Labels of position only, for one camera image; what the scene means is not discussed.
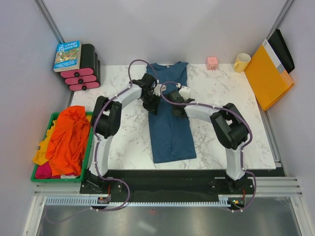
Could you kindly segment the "blue t shirt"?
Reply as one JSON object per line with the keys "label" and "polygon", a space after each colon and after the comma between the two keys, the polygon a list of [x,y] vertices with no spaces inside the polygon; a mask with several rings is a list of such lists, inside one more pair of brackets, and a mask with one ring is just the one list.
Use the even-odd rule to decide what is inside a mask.
{"label": "blue t shirt", "polygon": [[[146,72],[159,80],[160,84],[173,81],[186,86],[187,65],[187,62],[169,66],[153,63],[147,66]],[[149,113],[148,121],[155,164],[196,158],[189,119],[173,115],[171,104],[162,99],[157,115]]]}

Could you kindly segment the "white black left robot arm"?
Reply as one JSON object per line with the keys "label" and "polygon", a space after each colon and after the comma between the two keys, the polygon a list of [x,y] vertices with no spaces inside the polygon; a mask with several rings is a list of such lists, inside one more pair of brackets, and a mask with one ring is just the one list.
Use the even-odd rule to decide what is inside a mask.
{"label": "white black left robot arm", "polygon": [[157,84],[157,80],[146,73],[142,79],[129,82],[118,94],[110,98],[97,98],[91,119],[94,134],[93,160],[85,177],[96,193],[104,193],[108,188],[105,175],[108,172],[109,150],[113,137],[120,129],[123,108],[140,99],[143,108],[156,116],[161,100],[161,96],[154,94]]}

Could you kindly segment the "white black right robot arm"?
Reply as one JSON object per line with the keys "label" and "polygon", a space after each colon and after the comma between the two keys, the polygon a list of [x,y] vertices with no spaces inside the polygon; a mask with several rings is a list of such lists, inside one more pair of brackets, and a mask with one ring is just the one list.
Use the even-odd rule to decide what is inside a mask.
{"label": "white black right robot arm", "polygon": [[173,114],[182,118],[195,118],[212,124],[219,143],[225,148],[226,174],[225,187],[230,193],[238,193],[243,188],[244,148],[252,141],[252,131],[236,106],[228,103],[222,107],[195,102],[183,98],[178,91],[166,96],[172,104]]}

